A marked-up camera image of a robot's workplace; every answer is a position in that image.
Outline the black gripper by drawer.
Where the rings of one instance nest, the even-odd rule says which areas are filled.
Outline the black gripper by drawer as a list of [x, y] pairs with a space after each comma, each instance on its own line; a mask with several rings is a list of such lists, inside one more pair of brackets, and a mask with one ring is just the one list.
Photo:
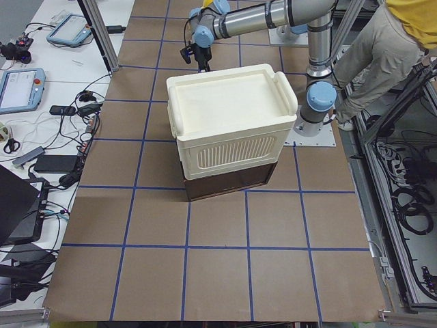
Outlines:
[[187, 64], [191, 64], [191, 57], [197, 62], [198, 71], [209, 72], [209, 61], [212, 59], [211, 48], [202, 48], [196, 43], [188, 43], [180, 50], [180, 55]]

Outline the grey robot arm by drawer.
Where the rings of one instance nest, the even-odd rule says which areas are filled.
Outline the grey robot arm by drawer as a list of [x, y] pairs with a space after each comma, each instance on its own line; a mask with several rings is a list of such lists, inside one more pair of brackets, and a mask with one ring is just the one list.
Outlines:
[[336, 1], [266, 1], [231, 10], [228, 1], [204, 1], [190, 11], [185, 28], [191, 39], [180, 54], [191, 57], [200, 72], [210, 71], [214, 41], [264, 31], [273, 46], [308, 46], [308, 83], [329, 77], [332, 69], [332, 26]]

